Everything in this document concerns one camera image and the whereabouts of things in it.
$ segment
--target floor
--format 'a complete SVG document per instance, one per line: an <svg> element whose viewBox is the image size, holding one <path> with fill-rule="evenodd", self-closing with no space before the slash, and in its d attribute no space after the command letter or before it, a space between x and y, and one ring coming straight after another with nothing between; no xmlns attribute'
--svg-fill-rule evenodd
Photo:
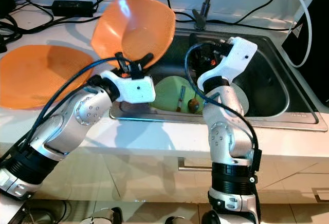
<svg viewBox="0 0 329 224"><path fill-rule="evenodd" d="M33 200L30 206L50 209L56 219L64 212L64 203L57 200ZM202 215L210 210L210 206L205 203L67 201L67 212L61 223L78 224L93 212L113 207L121 207L124 222L130 223L165 223L169 216L183 216L193 224L199 224ZM263 204L262 223L328 224L329 204Z"/></svg>

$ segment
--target kitchen sink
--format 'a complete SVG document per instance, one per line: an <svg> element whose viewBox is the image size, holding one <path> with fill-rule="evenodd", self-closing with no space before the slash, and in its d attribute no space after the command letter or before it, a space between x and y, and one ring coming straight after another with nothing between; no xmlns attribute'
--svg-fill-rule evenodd
<svg viewBox="0 0 329 224"><path fill-rule="evenodd" d="M191 33L196 33L200 42L240 36L258 45L246 70L233 80L248 98L249 110L245 117L253 126L327 131L320 113L299 86L273 42L265 36L177 29L165 55L147 71L155 85L169 76L186 77L184 56ZM114 102L110 116L121 120L205 123L202 115L160 110L148 103Z"/></svg>

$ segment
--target faucet handle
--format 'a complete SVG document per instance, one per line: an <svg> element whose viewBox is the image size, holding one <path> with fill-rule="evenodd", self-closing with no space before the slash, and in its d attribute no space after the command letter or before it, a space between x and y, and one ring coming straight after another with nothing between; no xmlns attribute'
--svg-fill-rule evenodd
<svg viewBox="0 0 329 224"><path fill-rule="evenodd" d="M194 28L197 30L204 30L206 27L206 18L200 15L195 9L192 10L195 18Z"/></svg>

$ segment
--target orange plate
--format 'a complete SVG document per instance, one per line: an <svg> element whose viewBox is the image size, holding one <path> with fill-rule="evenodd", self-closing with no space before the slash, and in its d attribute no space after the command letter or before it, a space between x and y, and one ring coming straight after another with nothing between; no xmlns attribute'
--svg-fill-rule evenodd
<svg viewBox="0 0 329 224"><path fill-rule="evenodd" d="M88 54L62 46L17 48L0 61L0 106L17 109L43 106L69 78L92 62ZM91 72L77 78L57 100L82 85Z"/></svg>
<svg viewBox="0 0 329 224"><path fill-rule="evenodd" d="M95 28L92 47L100 58L115 53L139 60L151 52L157 62L170 46L175 33L175 13L156 0L115 0L103 13ZM109 62L119 67L118 63Z"/></svg>

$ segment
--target white countertop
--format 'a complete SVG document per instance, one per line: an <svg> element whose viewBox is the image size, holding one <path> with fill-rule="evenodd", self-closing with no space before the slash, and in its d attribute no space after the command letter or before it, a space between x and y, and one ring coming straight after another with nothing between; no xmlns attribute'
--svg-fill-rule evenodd
<svg viewBox="0 0 329 224"><path fill-rule="evenodd" d="M26 21L17 16L22 27L34 27L44 19ZM67 24L55 26L37 34L25 35L17 42L8 45L8 51L31 44L52 44L79 49L97 55L89 41L96 22L86 24ZM193 24L177 24L179 28L192 28ZM208 25L207 30L232 33L265 35L272 39L279 52L286 58L281 42L286 34L250 28L224 25ZM303 86L307 86L298 72L292 69ZM321 105L314 94L305 90L329 124L329 108ZM30 129L40 109L11 110L0 108L0 154L4 153L20 136ZM329 132L301 132L295 130L255 128L259 147L263 155L329 157ZM82 153L130 153L139 155L171 155L209 157L208 129L201 124L118 121L108 117L106 112L99 123L88 132L85 140L77 149Z"/></svg>

